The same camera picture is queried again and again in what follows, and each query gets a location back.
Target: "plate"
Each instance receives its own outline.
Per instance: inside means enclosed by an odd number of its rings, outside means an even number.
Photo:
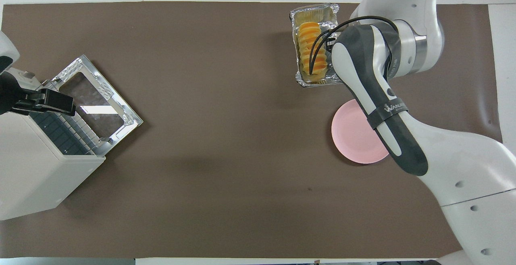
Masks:
[[[371,164],[389,155],[355,99],[342,105],[333,116],[331,136],[340,153],[357,163]]]

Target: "aluminum foil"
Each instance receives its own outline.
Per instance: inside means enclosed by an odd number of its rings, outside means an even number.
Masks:
[[[292,21],[292,39],[295,46],[295,54],[297,61],[297,73],[295,74],[295,80],[302,87],[316,87],[322,85],[335,85],[342,83],[341,79],[335,73],[333,65],[331,63],[331,53],[326,50],[326,62],[328,64],[328,71],[326,76],[318,81],[309,81],[305,79],[302,71],[302,63],[299,54],[299,44],[297,41],[298,29],[304,22],[317,22],[321,28],[321,31],[335,28],[339,23],[337,22],[337,12],[339,6],[332,3],[316,4],[310,6],[304,6],[291,11],[290,19]],[[339,32],[334,33],[330,38],[337,38],[340,35]]]

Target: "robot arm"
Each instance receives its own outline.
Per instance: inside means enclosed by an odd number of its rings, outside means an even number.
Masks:
[[[75,115],[72,97],[51,89],[32,90],[20,86],[18,78],[9,71],[19,57],[16,47],[0,31],[0,115],[6,112],[21,115],[28,115],[30,112]]]
[[[463,254],[441,261],[445,265],[514,262],[514,155],[490,138],[419,122],[387,82],[437,62],[443,37],[435,0],[365,0],[352,17],[363,15],[390,19],[397,30],[374,20],[347,27],[333,45],[333,68],[396,163],[418,176],[441,205],[464,248]],[[398,41],[392,39],[393,32]]]

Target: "brown mat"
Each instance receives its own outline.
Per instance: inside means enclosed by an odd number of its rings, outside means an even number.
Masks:
[[[330,135],[343,86],[301,88],[289,11],[305,4],[4,7],[15,64],[49,79],[86,54],[145,123],[54,210],[0,222],[0,257],[440,257],[460,249],[391,158]],[[356,7],[341,4],[342,22]],[[439,6],[432,72],[392,81],[413,116],[501,140],[488,8]]]

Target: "cable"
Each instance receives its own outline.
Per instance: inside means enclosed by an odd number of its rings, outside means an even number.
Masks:
[[[310,61],[309,61],[309,71],[310,72],[309,72],[309,74],[312,74],[312,71],[313,71],[313,68],[314,68],[314,65],[315,65],[315,58],[317,57],[317,53],[319,52],[319,50],[321,49],[323,44],[328,40],[328,38],[333,33],[337,32],[340,28],[342,28],[345,25],[348,25],[348,24],[356,22],[356,21],[365,20],[365,19],[375,19],[375,20],[383,21],[383,22],[389,24],[396,31],[396,33],[399,33],[398,32],[398,27],[396,26],[396,24],[394,24],[394,22],[392,22],[391,20],[389,20],[389,19],[387,19],[385,17],[380,17],[380,16],[361,16],[361,17],[356,17],[356,18],[350,19],[350,20],[348,20],[346,22],[342,22],[341,24],[338,24],[333,29],[329,29],[329,30],[326,30],[324,32],[321,32],[321,34],[319,34],[319,36],[317,36],[317,39],[315,39],[314,44],[312,45],[312,49],[310,50]],[[327,33],[326,37],[324,37],[324,39],[321,41],[321,43],[319,43],[319,46],[317,46],[317,49],[315,50],[315,54],[313,54],[315,43],[325,33]]]

